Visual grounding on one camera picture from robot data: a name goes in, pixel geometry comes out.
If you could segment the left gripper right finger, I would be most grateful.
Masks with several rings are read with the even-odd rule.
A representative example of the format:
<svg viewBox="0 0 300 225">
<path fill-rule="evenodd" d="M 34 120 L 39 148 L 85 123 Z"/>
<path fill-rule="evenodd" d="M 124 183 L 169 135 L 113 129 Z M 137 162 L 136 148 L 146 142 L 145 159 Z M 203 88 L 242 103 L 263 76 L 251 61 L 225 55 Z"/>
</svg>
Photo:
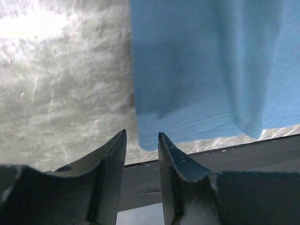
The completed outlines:
<svg viewBox="0 0 300 225">
<path fill-rule="evenodd" d="M 297 225 L 296 172 L 213 172 L 158 135 L 167 225 Z"/>
</svg>

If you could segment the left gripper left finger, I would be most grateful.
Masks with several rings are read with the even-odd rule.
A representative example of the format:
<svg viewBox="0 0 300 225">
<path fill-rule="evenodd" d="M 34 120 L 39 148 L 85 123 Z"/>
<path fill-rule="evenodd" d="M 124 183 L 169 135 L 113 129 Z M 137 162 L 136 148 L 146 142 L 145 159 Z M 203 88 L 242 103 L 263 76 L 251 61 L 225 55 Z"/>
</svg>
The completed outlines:
<svg viewBox="0 0 300 225">
<path fill-rule="evenodd" d="M 125 130 L 56 171 L 27 165 L 0 167 L 3 225 L 113 225 L 127 145 Z"/>
</svg>

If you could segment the light blue tank top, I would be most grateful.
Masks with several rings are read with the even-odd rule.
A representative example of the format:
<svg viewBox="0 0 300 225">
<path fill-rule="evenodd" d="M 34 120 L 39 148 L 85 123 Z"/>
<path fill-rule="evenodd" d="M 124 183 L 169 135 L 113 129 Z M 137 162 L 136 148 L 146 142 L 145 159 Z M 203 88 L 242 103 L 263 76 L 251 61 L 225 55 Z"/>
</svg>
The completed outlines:
<svg viewBox="0 0 300 225">
<path fill-rule="evenodd" d="M 158 147 L 300 122 L 297 0 L 132 0 L 138 142 Z"/>
</svg>

